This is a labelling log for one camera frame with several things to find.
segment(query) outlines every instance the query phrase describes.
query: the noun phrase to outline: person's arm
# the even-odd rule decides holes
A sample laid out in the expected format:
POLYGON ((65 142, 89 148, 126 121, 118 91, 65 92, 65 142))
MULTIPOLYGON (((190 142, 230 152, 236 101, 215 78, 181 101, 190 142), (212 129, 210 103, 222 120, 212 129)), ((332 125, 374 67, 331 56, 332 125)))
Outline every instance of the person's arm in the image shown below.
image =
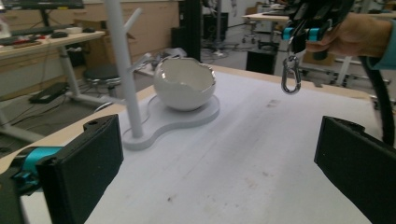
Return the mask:
POLYGON ((381 58, 368 58, 369 64, 374 69, 396 70, 396 21, 392 20, 392 31, 387 49, 381 58))
POLYGON ((346 19, 328 32, 321 41, 307 42, 306 48, 312 52, 327 49, 330 53, 338 55, 368 56, 372 58, 370 61, 374 68, 389 68, 392 65, 396 69, 396 61, 390 62, 386 59, 396 53, 396 47, 393 46, 396 44, 396 34, 392 32, 396 26, 393 24, 394 21, 380 21, 368 15, 349 13, 346 19))

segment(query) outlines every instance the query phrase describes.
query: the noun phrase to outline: stand base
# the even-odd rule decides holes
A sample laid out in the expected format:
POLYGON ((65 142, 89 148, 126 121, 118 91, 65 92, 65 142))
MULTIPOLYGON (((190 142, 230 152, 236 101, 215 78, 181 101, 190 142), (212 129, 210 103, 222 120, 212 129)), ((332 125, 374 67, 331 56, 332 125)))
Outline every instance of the stand base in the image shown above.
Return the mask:
POLYGON ((206 104, 196 110, 177 111, 166 106, 157 96, 154 96, 142 109, 145 111, 142 115, 148 115, 142 124, 145 134, 140 138, 133 138, 131 130, 125 132, 122 143, 127 149, 145 149, 150 147, 163 133, 209 123, 219 115, 219 99, 212 96, 206 104))

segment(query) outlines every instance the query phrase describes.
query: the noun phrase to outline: monitor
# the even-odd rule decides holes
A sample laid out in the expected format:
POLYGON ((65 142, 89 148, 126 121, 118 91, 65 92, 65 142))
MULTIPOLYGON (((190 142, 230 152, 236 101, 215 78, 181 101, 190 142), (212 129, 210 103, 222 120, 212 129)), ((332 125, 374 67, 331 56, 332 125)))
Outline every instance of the monitor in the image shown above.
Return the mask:
POLYGON ((3 0, 7 10, 84 8, 82 0, 3 0))

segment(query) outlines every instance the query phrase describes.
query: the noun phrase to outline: white ceramic bowl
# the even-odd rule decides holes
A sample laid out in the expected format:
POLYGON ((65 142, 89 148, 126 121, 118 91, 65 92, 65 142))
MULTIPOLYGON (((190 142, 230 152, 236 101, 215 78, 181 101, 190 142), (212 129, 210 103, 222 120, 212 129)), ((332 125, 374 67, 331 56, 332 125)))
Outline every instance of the white ceramic bowl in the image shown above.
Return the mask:
POLYGON ((213 69, 193 58, 165 58, 155 69, 154 89, 167 106, 191 111, 213 95, 216 78, 213 69))

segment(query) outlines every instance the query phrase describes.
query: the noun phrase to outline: carabiner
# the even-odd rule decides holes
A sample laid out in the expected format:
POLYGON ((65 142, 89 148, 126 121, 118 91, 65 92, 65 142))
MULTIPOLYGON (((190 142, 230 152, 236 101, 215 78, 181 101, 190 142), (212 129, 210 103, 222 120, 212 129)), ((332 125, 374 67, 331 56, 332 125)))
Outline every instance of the carabiner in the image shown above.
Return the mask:
POLYGON ((282 91, 286 94, 293 95, 301 88, 301 76, 298 70, 299 59, 295 55, 290 55, 283 61, 283 76, 282 76, 282 91), (294 76, 295 87, 294 90, 289 90, 287 86, 288 75, 294 76))

